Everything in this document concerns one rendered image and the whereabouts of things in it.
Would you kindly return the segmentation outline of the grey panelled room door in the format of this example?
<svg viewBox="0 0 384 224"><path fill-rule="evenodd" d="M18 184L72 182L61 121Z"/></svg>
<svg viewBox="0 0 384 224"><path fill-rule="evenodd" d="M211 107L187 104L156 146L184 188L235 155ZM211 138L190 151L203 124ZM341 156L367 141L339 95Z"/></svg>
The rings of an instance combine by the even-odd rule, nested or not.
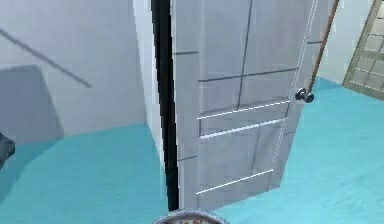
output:
<svg viewBox="0 0 384 224"><path fill-rule="evenodd" d="M171 0L181 207L280 186L334 2Z"/></svg>

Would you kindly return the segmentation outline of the black round door knob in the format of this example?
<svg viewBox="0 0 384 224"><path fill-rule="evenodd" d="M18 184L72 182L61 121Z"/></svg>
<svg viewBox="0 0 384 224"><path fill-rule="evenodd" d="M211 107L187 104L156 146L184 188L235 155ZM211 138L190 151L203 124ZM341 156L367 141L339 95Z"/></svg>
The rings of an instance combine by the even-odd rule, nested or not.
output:
<svg viewBox="0 0 384 224"><path fill-rule="evenodd" d="M315 98L315 95L311 92L308 92L305 88L300 88L296 94L296 100L303 100L305 103L311 103Z"/></svg>

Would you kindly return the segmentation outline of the dark grey furniture piece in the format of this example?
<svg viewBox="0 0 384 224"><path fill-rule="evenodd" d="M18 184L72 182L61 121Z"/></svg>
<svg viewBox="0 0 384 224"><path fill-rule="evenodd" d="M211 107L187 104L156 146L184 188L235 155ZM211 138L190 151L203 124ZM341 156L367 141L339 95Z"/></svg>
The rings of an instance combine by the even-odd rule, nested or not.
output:
<svg viewBox="0 0 384 224"><path fill-rule="evenodd" d="M0 169L15 153L15 142L0 133Z"/></svg>

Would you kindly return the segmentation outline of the beige glass-paned door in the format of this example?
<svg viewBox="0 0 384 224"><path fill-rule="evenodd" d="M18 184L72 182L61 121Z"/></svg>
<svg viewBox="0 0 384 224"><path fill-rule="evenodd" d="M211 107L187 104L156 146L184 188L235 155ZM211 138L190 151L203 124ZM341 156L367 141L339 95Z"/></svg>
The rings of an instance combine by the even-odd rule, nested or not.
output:
<svg viewBox="0 0 384 224"><path fill-rule="evenodd" d="M342 85L384 101L384 0L373 0Z"/></svg>

